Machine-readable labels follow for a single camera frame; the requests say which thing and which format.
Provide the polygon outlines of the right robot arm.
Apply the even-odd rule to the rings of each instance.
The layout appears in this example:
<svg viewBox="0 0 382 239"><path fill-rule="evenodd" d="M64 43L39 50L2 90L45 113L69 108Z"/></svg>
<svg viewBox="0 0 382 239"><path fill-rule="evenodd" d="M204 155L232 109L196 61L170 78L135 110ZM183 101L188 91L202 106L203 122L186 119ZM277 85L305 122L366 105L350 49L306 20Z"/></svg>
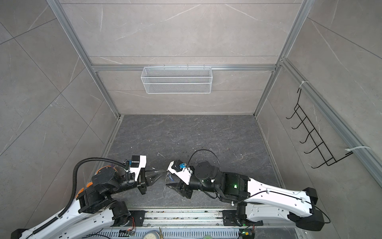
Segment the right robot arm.
<svg viewBox="0 0 382 239"><path fill-rule="evenodd" d="M196 167L171 161L167 170L180 179L167 187L181 196L191 199L195 191L200 191L236 207L229 219L237 226L276 221L317 232L325 225L324 213L316 207L314 188L293 191L267 185L242 174L222 172L207 161Z"/></svg>

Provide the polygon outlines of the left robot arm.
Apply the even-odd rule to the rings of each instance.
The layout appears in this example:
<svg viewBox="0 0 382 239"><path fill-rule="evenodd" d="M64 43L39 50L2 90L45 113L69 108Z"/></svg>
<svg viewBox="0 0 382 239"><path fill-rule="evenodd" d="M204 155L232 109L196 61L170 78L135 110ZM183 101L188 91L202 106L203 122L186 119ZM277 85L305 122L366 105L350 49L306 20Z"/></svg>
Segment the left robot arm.
<svg viewBox="0 0 382 239"><path fill-rule="evenodd" d="M120 174L116 168L105 166L69 200L61 212L34 228L15 230L11 238L80 239L108 226L135 226L126 203L114 200L112 195L135 188L144 195L147 187L164 174L164 170L151 170L146 176L144 168L131 168Z"/></svg>

